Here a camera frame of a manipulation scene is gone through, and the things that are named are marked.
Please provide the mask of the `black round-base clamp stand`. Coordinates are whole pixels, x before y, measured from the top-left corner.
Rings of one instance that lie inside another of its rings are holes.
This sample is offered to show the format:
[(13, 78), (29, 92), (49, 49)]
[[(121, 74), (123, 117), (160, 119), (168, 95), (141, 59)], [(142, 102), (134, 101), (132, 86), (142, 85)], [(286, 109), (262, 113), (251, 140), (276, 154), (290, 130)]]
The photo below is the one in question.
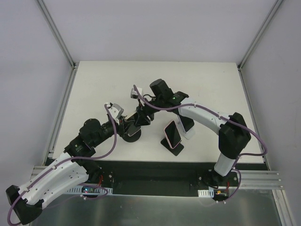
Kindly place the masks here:
[(141, 137), (141, 134), (142, 134), (141, 129), (139, 129), (131, 136), (128, 134), (124, 134), (122, 139), (128, 143), (133, 143), (133, 142), (136, 142), (137, 140), (139, 140), (139, 138)]

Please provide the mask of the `pink case phone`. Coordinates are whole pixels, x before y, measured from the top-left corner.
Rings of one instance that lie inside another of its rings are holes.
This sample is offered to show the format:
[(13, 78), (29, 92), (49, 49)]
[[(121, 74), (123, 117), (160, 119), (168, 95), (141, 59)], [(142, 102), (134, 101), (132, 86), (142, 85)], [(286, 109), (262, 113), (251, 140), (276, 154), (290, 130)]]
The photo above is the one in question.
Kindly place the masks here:
[(170, 121), (164, 128), (165, 138), (171, 149), (175, 149), (182, 141), (175, 121)]

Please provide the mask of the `purple case phone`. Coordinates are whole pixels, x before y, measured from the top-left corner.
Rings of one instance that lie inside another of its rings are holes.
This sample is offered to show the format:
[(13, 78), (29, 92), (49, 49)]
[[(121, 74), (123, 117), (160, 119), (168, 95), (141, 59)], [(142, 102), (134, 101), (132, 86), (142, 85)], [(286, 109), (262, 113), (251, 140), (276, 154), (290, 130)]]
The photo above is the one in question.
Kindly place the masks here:
[(194, 121), (191, 118), (178, 115), (179, 125), (184, 133), (187, 133), (190, 129), (194, 127)]

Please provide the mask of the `white folding phone stand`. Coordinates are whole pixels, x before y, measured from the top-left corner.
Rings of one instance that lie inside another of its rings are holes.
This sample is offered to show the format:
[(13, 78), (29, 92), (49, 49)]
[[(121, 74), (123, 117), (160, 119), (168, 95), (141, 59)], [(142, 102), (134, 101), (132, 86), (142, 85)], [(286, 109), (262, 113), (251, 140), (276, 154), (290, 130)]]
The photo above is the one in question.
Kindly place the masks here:
[(177, 123), (179, 132), (187, 139), (191, 139), (194, 135), (195, 135), (195, 130), (194, 127), (192, 129), (190, 129), (187, 133), (184, 133), (182, 128), (180, 127), (180, 125)]

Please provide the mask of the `cream case phone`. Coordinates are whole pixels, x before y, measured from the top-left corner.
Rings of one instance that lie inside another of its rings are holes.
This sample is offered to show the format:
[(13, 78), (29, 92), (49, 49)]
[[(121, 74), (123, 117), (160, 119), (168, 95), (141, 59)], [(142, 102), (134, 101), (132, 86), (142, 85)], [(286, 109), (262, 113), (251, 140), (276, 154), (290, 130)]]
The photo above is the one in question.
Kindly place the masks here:
[(138, 119), (137, 113), (132, 113), (125, 117), (127, 123), (126, 134), (131, 137), (141, 130), (140, 126), (136, 126), (136, 120)]

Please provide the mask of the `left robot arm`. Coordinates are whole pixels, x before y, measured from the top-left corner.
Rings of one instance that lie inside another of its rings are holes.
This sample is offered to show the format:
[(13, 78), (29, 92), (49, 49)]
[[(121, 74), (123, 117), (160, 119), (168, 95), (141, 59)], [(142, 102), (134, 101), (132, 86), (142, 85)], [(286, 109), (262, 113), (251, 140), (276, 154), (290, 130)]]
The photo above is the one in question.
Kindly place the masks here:
[(113, 147), (104, 154), (112, 153), (117, 137), (132, 143), (141, 136), (141, 128), (133, 119), (120, 116), (101, 124), (97, 119), (84, 122), (79, 134), (65, 147), (64, 151), (42, 172), (21, 186), (11, 185), (6, 189), (10, 204), (9, 214), (15, 213), (19, 224), (26, 225), (40, 216), (42, 211), (57, 197), (70, 188), (84, 182), (95, 183), (100, 168), (95, 157), (95, 148), (113, 137)]

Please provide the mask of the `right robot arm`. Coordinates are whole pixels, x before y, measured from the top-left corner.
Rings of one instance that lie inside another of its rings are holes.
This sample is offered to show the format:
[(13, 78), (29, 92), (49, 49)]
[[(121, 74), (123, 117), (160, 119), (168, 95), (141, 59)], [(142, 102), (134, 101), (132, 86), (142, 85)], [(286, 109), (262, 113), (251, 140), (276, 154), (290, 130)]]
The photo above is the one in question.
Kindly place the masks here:
[(153, 121), (156, 112), (173, 112), (188, 122), (187, 126), (183, 126), (186, 133), (193, 128), (194, 122), (198, 122), (218, 136), (220, 155), (214, 166), (212, 182), (217, 186), (224, 185), (229, 179), (228, 173), (236, 159), (251, 140), (243, 116), (239, 113), (216, 113), (201, 106), (181, 91), (173, 92), (162, 79), (152, 82), (150, 88), (154, 94), (151, 101), (147, 101), (136, 86), (131, 90), (131, 98), (143, 102), (137, 111), (143, 115), (148, 124)]

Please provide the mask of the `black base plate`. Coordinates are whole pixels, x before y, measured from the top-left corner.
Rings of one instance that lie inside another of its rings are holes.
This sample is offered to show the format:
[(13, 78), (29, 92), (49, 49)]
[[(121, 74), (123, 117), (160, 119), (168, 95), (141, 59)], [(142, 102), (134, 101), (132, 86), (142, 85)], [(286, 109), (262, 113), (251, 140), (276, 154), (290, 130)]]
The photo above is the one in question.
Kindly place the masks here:
[(196, 197), (213, 171), (213, 163), (96, 161), (98, 170), (85, 181), (111, 188), (113, 194)]

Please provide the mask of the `left aluminium frame post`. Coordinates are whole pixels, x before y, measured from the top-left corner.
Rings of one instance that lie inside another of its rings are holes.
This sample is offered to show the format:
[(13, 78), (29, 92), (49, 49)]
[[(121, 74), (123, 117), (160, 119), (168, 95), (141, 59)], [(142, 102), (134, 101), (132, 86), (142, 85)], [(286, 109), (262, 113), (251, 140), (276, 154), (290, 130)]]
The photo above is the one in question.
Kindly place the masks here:
[(45, 3), (45, 1), (44, 0), (35, 0), (35, 2), (37, 4), (37, 6), (39, 7), (44, 19), (46, 20), (47, 25), (48, 25), (50, 31), (52, 32), (53, 37), (56, 40), (59, 48), (61, 49), (64, 57), (66, 58), (68, 64), (70, 65), (70, 67), (72, 69), (74, 69), (76, 67), (76, 62), (74, 61), (73, 57), (71, 56), (71, 54), (68, 50), (68, 47), (67, 47), (65, 41), (63, 40), (63, 37), (62, 37), (61, 33), (59, 32), (59, 30), (55, 24), (55, 21)]

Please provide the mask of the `aluminium frame post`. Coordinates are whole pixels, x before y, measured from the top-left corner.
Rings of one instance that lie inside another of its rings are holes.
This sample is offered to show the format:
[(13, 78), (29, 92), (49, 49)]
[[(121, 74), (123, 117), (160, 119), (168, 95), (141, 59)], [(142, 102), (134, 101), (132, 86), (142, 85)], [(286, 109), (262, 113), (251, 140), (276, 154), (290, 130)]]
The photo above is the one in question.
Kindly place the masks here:
[(271, 9), (269, 10), (268, 14), (266, 15), (265, 19), (263, 20), (260, 28), (258, 29), (256, 35), (252, 39), (247, 51), (245, 52), (243, 58), (241, 59), (240, 63), (238, 64), (238, 70), (241, 71), (245, 64), (247, 63), (249, 57), (254, 52), (256, 46), (258, 45), (259, 41), (263, 37), (265, 31), (267, 30), (268, 26), (276, 16), (277, 12), (280, 10), (281, 6), (283, 5), (284, 0), (276, 0)]
[(63, 40), (63, 37), (62, 37), (61, 33), (59, 32), (59, 30), (55, 24), (55, 21), (45, 3), (45, 1), (44, 0), (35, 0), (35, 2), (37, 4), (37, 6), (39, 7), (44, 19), (46, 20), (47, 25), (48, 25), (50, 31), (52, 32), (53, 37), (56, 40), (59, 48), (61, 49), (64, 57), (66, 58), (68, 64), (70, 65), (70, 67), (72, 69), (74, 69), (76, 67), (76, 62), (74, 61), (73, 57), (71, 56), (71, 54), (68, 50), (68, 47), (67, 47), (65, 41)]

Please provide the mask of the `right aluminium frame post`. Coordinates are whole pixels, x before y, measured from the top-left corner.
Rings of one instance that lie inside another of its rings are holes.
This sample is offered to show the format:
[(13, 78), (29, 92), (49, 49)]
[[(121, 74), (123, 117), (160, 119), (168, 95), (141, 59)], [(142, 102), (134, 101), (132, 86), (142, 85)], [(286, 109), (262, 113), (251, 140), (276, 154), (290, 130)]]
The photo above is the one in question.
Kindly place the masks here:
[(269, 10), (268, 14), (266, 15), (265, 19), (263, 20), (260, 28), (258, 29), (256, 35), (252, 39), (247, 51), (245, 52), (243, 58), (241, 59), (240, 63), (238, 64), (238, 70), (241, 71), (245, 64), (247, 63), (249, 57), (254, 52), (256, 46), (258, 45), (259, 41), (263, 37), (265, 31), (267, 30), (268, 26), (276, 16), (277, 12), (280, 10), (281, 6), (283, 5), (284, 0), (276, 0), (271, 9)]

